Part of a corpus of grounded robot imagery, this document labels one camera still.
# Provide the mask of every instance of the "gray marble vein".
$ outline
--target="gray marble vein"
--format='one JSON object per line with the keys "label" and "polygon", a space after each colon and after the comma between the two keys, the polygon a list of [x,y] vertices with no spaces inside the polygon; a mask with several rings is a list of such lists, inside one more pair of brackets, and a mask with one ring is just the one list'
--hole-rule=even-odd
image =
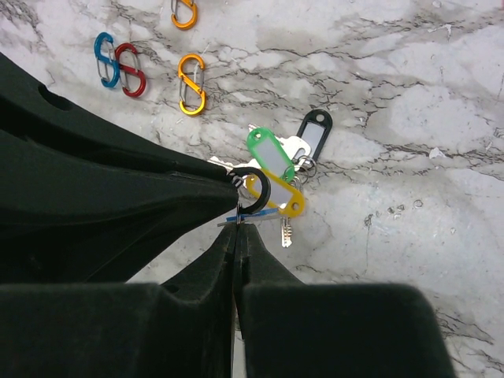
{"label": "gray marble vein", "polygon": [[[419,287],[458,375],[503,377],[503,5],[198,6],[196,27],[179,31],[162,0],[5,0],[0,48],[55,93],[202,159],[249,161],[249,123],[288,137],[308,111],[327,110],[334,127],[304,187],[305,214],[292,221],[294,244],[283,249],[280,223],[268,220],[258,225],[266,246],[307,283]],[[101,86],[93,42],[103,31],[139,48],[148,78],[141,99]],[[179,110],[176,75],[191,52],[207,64],[209,96],[194,118]],[[218,221],[185,235],[134,280],[179,272],[209,247]]]}

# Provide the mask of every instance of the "bunch of keys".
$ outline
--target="bunch of keys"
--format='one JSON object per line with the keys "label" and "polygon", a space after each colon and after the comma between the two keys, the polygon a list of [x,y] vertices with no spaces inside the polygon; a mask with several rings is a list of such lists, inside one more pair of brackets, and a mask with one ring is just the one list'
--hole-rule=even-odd
{"label": "bunch of keys", "polygon": [[[276,137],[267,128],[258,128],[250,124],[247,147],[254,159],[244,164],[232,164],[218,157],[211,157],[210,162],[225,167],[228,171],[238,167],[255,167],[268,177],[271,195],[268,207],[276,211],[247,216],[241,221],[264,221],[280,218],[282,247],[292,245],[293,228],[291,218],[302,214],[305,198],[302,186],[317,173],[316,159],[332,128],[331,116],[323,110],[312,110],[306,114],[296,136],[287,139]],[[302,180],[300,172],[305,173]],[[261,182],[255,175],[247,176],[244,186],[256,198],[261,193]],[[236,218],[223,224],[237,221]]]}

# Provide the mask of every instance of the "carabiner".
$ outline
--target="carabiner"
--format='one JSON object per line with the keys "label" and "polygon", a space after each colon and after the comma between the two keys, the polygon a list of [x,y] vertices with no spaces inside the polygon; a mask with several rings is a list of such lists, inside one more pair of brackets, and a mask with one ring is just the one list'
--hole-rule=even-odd
{"label": "carabiner", "polygon": [[[183,2],[192,12],[191,19],[185,24],[181,24],[177,20],[176,8],[179,5],[179,1]],[[195,0],[172,0],[172,22],[178,29],[187,30],[195,26],[196,20],[198,19],[198,7],[195,4]]]}
{"label": "carabiner", "polygon": [[[135,60],[135,67],[130,67],[129,65],[123,65],[120,63],[120,55],[125,52],[125,51],[130,51],[133,54],[133,58]],[[124,71],[124,82],[122,78],[120,77],[119,74],[119,80],[120,80],[120,85],[123,87],[123,92],[125,95],[129,97],[139,97],[144,91],[145,91],[145,86],[146,86],[146,79],[145,79],[145,74],[143,73],[142,70],[140,70],[140,64],[139,64],[139,59],[136,56],[138,54],[138,51],[136,47],[134,47],[130,43],[123,43],[122,45],[119,45],[116,48],[116,60],[119,63],[119,68]],[[131,92],[128,84],[128,74],[136,76],[140,79],[140,86],[139,88]]]}
{"label": "carabiner", "polygon": [[[189,79],[189,77],[185,73],[183,73],[183,65],[186,63],[186,61],[188,61],[190,59],[195,59],[198,62],[197,65],[196,65],[194,81],[191,80],[191,79]],[[198,67],[202,71],[202,73],[201,73],[201,80],[196,80]],[[204,83],[203,70],[204,69],[205,69],[205,62],[203,61],[203,59],[199,55],[188,54],[185,57],[183,57],[182,59],[180,59],[180,63],[179,63],[179,78],[180,78],[180,92],[179,92],[179,94],[180,94],[180,102],[179,102],[179,105],[180,105],[180,109],[185,114],[187,114],[188,116],[197,116],[205,108],[205,105],[206,105],[206,92],[203,90],[203,83]],[[199,97],[201,97],[201,99],[202,99],[202,103],[200,104],[200,106],[196,110],[189,110],[189,109],[186,108],[185,102],[186,102],[186,90],[187,90],[187,86],[191,87],[191,89],[194,92],[196,92],[199,95]]]}
{"label": "carabiner", "polygon": [[[102,44],[104,42],[108,42],[112,49],[108,49],[109,56],[106,57],[102,55]],[[96,40],[94,41],[94,55],[96,56],[96,65],[98,66],[98,74],[102,79],[102,84],[104,87],[111,88],[115,87],[117,81],[119,81],[119,62],[115,58],[115,53],[113,49],[113,38],[109,33],[102,32],[98,34]],[[102,71],[100,70],[100,61],[105,64],[105,76],[102,75]],[[109,78],[109,71],[107,70],[107,65],[112,65],[113,67],[113,76],[112,79]]]}

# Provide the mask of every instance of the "black carabiner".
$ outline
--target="black carabiner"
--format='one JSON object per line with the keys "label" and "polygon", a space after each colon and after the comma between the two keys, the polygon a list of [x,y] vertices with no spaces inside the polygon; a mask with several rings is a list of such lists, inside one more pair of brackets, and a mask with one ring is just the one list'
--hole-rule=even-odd
{"label": "black carabiner", "polygon": [[259,178],[261,181],[261,195],[252,205],[248,207],[239,207],[238,216],[240,214],[255,214],[261,211],[268,204],[269,196],[271,195],[271,184],[269,183],[268,177],[260,169],[254,167],[234,168],[229,173],[229,176],[233,178],[235,176],[244,177],[247,175],[255,175]]}

